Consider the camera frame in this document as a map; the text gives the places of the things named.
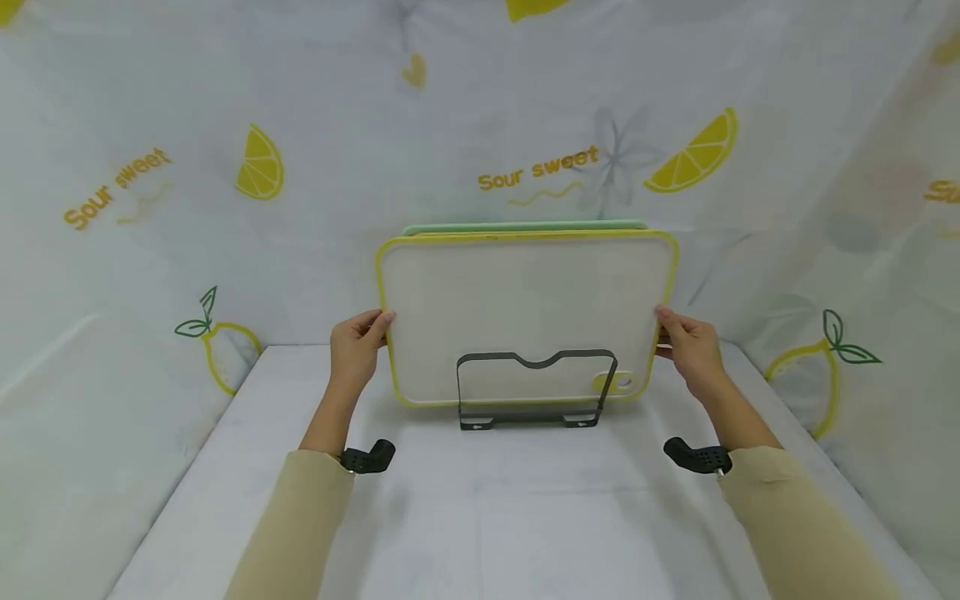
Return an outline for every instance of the lemon print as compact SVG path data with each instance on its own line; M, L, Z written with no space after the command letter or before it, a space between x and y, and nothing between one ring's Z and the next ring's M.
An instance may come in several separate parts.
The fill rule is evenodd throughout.
M250 123L243 164L234 187L256 200L270 200L283 188L283 161L273 140Z
M569 0L507 0L507 14L516 23L524 16L544 14L566 4Z
M184 321L177 325L174 333L188 338L200 338L204 342L206 367L225 394L233 396L247 377L260 352L260 341L253 332L236 323L213 324L213 302L217 297L217 286L210 288L200 304L204 308L204 318Z
M882 362L865 348L843 343L843 320L834 311L824 311L823 330L819 342L784 352L763 372L763 378L814 440L822 438L836 420L840 366L834 353L851 365Z
M672 194L699 183L720 168L734 141L736 112L727 108L643 184L654 192Z
M24 0L0 0L0 27L10 25L11 19L20 10Z

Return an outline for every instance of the beige sleeve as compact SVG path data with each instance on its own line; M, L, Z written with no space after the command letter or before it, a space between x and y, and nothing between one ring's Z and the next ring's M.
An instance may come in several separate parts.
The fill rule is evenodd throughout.
M328 454L288 454L226 600L317 600L352 490L353 474Z
M864 537L784 450L731 452L720 479L773 600L900 598Z

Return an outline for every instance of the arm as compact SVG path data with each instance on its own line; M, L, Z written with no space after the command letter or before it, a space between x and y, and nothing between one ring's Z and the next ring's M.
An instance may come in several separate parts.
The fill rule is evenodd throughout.
M900 598L863 536L817 488L803 467L727 376L716 332L659 307L657 354L674 361L700 400L733 469L720 479L743 525L773 600Z
M360 393L376 369L392 313L338 324L330 335L330 380L300 449L287 455L226 600L316 600L326 557L353 489L339 457Z

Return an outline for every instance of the forearm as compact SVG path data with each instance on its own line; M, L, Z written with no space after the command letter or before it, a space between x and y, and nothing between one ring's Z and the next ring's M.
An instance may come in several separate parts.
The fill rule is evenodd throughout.
M863 536L787 452L731 452L720 479L773 600L900 598Z
M697 395L697 399L707 410L720 445L727 450L782 447L754 406L726 375L718 377L709 389Z
M226 600L316 600L353 475L327 454L287 455Z
M301 450L314 450L339 457L347 447L347 432L361 389L330 379L324 397L307 425L300 442Z

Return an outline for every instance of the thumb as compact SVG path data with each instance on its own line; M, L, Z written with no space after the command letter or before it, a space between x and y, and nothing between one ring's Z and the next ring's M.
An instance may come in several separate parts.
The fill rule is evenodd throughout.
M663 328L666 329L666 332L670 335L670 342L672 344L676 344L689 335L686 333L683 324L680 323L680 317L677 313L666 306L658 306L655 312L657 313L657 318L660 320L660 324L663 325Z
M363 336L363 340L379 348L380 340L387 334L387 329L390 328L390 324L394 321L395 316L396 313L392 310L380 313L376 320L373 321L370 329L368 329L367 333Z

